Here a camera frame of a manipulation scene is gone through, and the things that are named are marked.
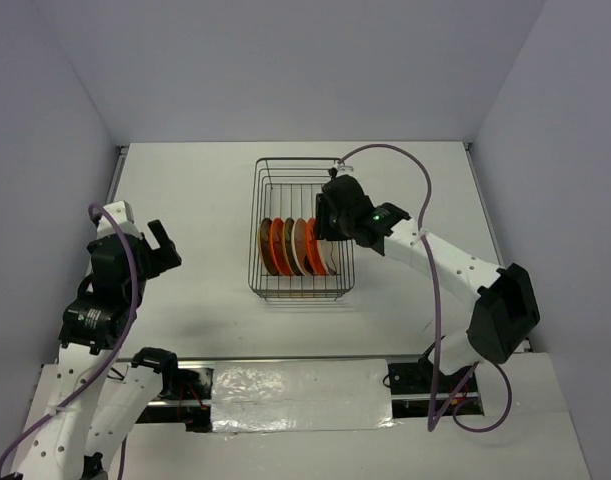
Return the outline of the orange plate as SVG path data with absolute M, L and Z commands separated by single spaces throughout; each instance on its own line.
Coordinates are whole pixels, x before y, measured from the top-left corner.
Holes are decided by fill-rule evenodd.
M 310 218 L 306 222 L 307 255 L 314 273 L 319 276 L 327 276 L 328 271 L 326 269 L 325 262 L 321 259 L 318 248 L 318 240 L 315 238 L 315 222 L 316 220 L 314 218 Z
M 283 251 L 284 221 L 276 217 L 270 226 L 270 250 L 274 264 L 282 276 L 291 276 L 292 272 Z

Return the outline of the cream white plate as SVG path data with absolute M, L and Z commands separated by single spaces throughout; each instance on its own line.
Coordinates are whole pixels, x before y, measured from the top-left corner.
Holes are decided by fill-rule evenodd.
M 312 276 L 314 270 L 307 254 L 306 231 L 306 221 L 302 218 L 297 219 L 292 228 L 292 252 L 300 272 L 305 276 Z

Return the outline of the brown yellow patterned plate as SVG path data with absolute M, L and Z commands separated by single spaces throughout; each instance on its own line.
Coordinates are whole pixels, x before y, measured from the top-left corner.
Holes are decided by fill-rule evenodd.
M 275 265 L 272 253 L 271 253 L 271 239 L 270 239 L 270 230 L 271 230 L 272 220 L 270 218 L 264 218 L 261 220 L 261 223 L 257 232 L 257 244 L 259 249 L 260 258 L 262 263 L 267 271 L 267 273 L 271 276 L 277 276 L 279 274 L 279 270 Z

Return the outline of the white plate with dark spot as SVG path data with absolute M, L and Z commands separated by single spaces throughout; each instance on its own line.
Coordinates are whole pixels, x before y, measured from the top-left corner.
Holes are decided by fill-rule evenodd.
M 338 272 L 338 260 L 335 244 L 327 240 L 319 241 L 319 254 L 328 275 L 334 276 Z

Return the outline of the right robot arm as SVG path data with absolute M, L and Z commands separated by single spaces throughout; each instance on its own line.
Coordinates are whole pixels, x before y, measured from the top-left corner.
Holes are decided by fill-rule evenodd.
M 322 186 L 314 231 L 320 240 L 352 240 L 411 267 L 470 311 L 466 328 L 442 337 L 426 353 L 420 380 L 431 391 L 445 389 L 457 371 L 477 362 L 505 363 L 540 321 L 526 269 L 481 260 L 422 229 L 398 206 L 374 205 L 350 175 Z

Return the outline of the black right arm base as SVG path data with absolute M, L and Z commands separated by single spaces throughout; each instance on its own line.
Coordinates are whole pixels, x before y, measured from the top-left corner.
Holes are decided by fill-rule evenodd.
M 429 400 L 433 366 L 423 355 L 393 355 L 385 358 L 387 371 L 381 379 L 382 385 L 390 390 L 392 397 L 402 399 Z M 462 368 L 456 374 L 446 376 L 439 374 L 437 400 L 446 400 L 468 372 Z

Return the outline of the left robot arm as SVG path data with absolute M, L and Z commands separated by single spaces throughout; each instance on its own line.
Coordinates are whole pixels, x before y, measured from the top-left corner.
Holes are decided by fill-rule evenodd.
M 125 462 L 127 437 L 147 404 L 180 389 L 177 355 L 144 347 L 108 403 L 99 403 L 147 281 L 180 266 L 181 258 L 158 220 L 148 224 L 157 247 L 129 218 L 96 222 L 98 237 L 87 246 L 92 270 L 63 313 L 49 404 L 21 434 L 31 445 L 11 479 L 107 478 L 112 463 Z

